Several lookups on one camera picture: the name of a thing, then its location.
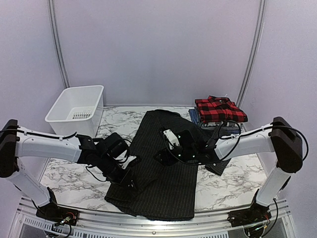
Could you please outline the black pinstripe long sleeve shirt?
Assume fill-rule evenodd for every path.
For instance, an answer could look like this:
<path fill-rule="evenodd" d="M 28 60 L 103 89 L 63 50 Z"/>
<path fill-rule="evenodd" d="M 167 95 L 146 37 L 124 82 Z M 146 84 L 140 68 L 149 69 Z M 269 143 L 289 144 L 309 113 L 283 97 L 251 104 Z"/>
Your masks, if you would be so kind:
<path fill-rule="evenodd" d="M 141 158 L 132 167 L 138 190 L 130 191 L 112 184 L 105 196 L 108 203 L 132 216 L 144 216 L 151 220 L 186 221 L 195 214 L 197 184 L 196 166 L 180 162 L 163 166 L 154 159 L 165 148 L 160 134 L 162 129 L 193 129 L 204 142 L 217 137 L 217 131 L 204 130 L 179 114 L 166 110 L 148 111 L 130 146 L 130 153 Z"/>

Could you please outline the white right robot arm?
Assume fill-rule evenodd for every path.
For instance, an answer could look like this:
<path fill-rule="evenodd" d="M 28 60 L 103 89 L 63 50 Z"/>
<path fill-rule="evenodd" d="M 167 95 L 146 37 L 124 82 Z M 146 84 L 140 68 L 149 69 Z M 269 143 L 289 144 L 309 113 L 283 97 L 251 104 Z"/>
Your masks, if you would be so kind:
<path fill-rule="evenodd" d="M 275 167 L 245 212 L 250 222 L 256 222 L 264 215 L 264 208 L 302 168 L 309 152 L 305 136 L 282 117 L 275 117 L 273 122 L 251 131 L 209 139 L 200 135 L 196 125 L 185 129 L 162 129 L 159 134 L 164 148 L 154 155 L 154 159 L 164 166 L 177 162 L 189 166 L 207 165 L 249 154 L 275 153 Z"/>

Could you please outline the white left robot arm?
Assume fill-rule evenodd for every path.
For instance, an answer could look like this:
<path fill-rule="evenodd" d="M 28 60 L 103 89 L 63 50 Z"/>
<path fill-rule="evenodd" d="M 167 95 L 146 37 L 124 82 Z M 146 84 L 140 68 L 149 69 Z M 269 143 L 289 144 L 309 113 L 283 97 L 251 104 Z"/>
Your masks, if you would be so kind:
<path fill-rule="evenodd" d="M 127 140 L 112 133 L 106 138 L 87 135 L 54 135 L 32 131 L 11 119 L 0 131 L 0 176 L 10 181 L 51 220 L 63 213 L 54 193 L 37 181 L 19 160 L 21 157 L 56 158 L 98 168 L 112 184 L 137 191 L 133 172 L 128 168 L 135 161 L 130 157 Z"/>

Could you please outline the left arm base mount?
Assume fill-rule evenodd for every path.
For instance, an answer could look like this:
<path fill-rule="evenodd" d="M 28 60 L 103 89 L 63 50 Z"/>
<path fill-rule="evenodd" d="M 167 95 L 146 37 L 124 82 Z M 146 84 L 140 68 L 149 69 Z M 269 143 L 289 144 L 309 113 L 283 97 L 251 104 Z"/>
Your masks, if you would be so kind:
<path fill-rule="evenodd" d="M 39 208 L 36 216 L 45 220 L 59 223 L 63 220 L 69 225 L 75 226 L 79 217 L 79 211 L 70 208 Z"/>

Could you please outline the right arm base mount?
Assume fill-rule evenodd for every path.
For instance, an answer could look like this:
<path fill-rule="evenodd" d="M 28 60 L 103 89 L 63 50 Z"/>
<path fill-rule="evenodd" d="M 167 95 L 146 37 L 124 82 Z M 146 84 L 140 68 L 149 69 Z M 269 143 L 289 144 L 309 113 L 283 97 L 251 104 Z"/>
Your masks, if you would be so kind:
<path fill-rule="evenodd" d="M 267 221 L 271 217 L 268 207 L 250 207 L 229 212 L 227 220 L 232 227 L 238 227 Z"/>

